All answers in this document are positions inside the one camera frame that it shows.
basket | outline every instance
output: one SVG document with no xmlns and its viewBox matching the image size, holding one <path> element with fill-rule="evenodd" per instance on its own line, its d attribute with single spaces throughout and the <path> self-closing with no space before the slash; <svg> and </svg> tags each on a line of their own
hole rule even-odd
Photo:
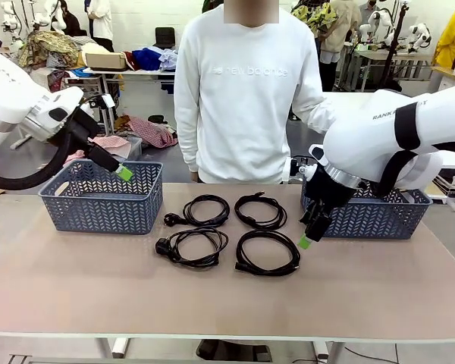
<svg viewBox="0 0 455 364">
<path fill-rule="evenodd" d="M 77 159 L 39 192 L 59 231 L 148 234 L 162 205 L 162 164 L 125 162 L 120 179 L 89 159 Z"/>
<path fill-rule="evenodd" d="M 305 191 L 303 181 L 304 209 L 310 202 Z M 359 190 L 347 205 L 332 211 L 332 224 L 324 237 L 409 239 L 431 204 L 432 200 L 420 190 L 393 190 L 383 199 L 375 197 L 369 188 Z"/>
</svg>

blue cloth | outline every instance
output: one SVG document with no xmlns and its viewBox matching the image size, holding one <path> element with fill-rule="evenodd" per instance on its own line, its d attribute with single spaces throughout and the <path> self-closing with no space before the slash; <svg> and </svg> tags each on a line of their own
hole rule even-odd
<svg viewBox="0 0 455 364">
<path fill-rule="evenodd" d="M 160 53 L 154 52 L 151 49 L 144 48 L 140 51 L 133 51 L 133 58 L 136 64 L 145 71 L 158 71 L 160 69 Z"/>
<path fill-rule="evenodd" d="M 94 76 L 94 74 L 86 74 L 84 73 L 83 71 L 86 70 L 87 67 L 82 67 L 82 68 L 78 68 L 76 70 L 71 70 L 71 72 L 73 74 L 75 74 L 76 76 L 80 77 L 80 78 L 86 78 L 86 77 L 92 77 Z"/>
</svg>

white wall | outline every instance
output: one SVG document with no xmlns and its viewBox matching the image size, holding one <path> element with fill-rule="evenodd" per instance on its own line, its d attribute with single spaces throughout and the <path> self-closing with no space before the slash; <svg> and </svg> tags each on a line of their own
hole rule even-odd
<svg viewBox="0 0 455 364">
<path fill-rule="evenodd" d="M 366 2 L 366 0 L 356 1 L 359 4 Z M 17 12 L 21 14 L 20 0 L 14 0 L 14 2 Z M 280 0 L 281 6 L 286 9 L 290 8 L 291 2 L 291 0 Z M 71 12 L 79 19 L 82 28 L 88 29 L 83 0 L 67 0 L 67 3 Z M 153 44 L 156 27 L 174 27 L 178 43 L 186 23 L 200 14 L 202 3 L 202 0 L 111 0 L 115 48 L 119 51 L 134 50 Z M 381 3 L 381 6 L 392 9 L 393 0 Z M 455 0 L 413 0 L 407 17 L 417 18 L 419 23 L 427 23 L 436 43 L 454 11 Z M 1 27 L 0 38 L 4 38 Z"/>
</svg>

person in yellow shirt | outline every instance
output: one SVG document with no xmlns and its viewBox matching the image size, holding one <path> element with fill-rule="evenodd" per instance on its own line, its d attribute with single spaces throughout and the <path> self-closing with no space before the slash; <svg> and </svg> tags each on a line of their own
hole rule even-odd
<svg viewBox="0 0 455 364">
<path fill-rule="evenodd" d="M 454 60 L 455 60 L 455 13 L 450 19 L 450 23 L 448 23 L 447 28 L 441 35 L 440 41 L 437 44 L 435 56 L 433 57 L 433 64 L 446 68 L 452 68 Z M 440 82 L 441 74 L 438 72 L 434 72 L 433 76 L 431 77 L 429 91 L 432 93 L 438 91 Z"/>
</svg>

